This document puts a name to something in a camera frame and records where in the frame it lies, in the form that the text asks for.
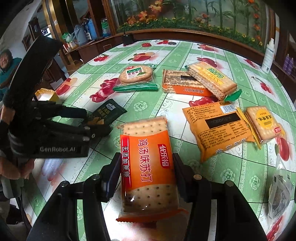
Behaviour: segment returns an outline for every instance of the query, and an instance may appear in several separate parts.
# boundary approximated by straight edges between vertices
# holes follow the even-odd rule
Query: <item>round cracker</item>
[[[149,79],[152,76],[153,70],[151,67],[149,66],[145,66],[145,65],[138,65],[138,66],[134,66],[133,68],[138,68],[141,67],[145,74],[139,75],[139,76],[135,76],[133,78],[128,79],[126,77],[126,72],[130,69],[125,69],[120,76],[118,77],[118,79],[120,80],[120,82],[122,84],[132,84],[132,83],[137,83],[137,82],[141,82],[141,81],[145,81],[147,79]]]

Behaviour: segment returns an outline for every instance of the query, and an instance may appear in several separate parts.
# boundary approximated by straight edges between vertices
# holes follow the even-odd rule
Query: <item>small yellow box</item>
[[[57,96],[56,92],[53,90],[48,90],[41,88],[40,90],[37,90],[35,93],[36,97],[40,101],[55,101],[56,104],[61,104],[62,101]]]

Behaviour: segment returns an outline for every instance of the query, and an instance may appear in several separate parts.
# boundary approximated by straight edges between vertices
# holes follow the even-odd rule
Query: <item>orange cracker package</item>
[[[167,93],[210,97],[213,94],[186,71],[163,70],[163,91]]]
[[[121,129],[121,202],[117,221],[152,222],[178,208],[170,138],[163,116],[125,123]]]
[[[229,102],[193,106],[183,112],[200,148],[201,162],[253,138],[248,124]]]

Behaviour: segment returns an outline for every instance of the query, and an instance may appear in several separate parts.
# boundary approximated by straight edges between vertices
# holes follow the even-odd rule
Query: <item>white plastic bottle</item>
[[[266,46],[266,51],[263,59],[261,69],[265,73],[269,73],[272,66],[272,61],[274,60],[274,39],[271,38],[269,44]]]

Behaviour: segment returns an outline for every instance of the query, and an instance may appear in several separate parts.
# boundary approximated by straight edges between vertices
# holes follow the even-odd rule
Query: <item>dark green snack packet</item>
[[[125,112],[127,112],[126,109],[122,108],[113,99],[109,99],[93,112],[93,118],[103,119],[104,124],[110,125]]]

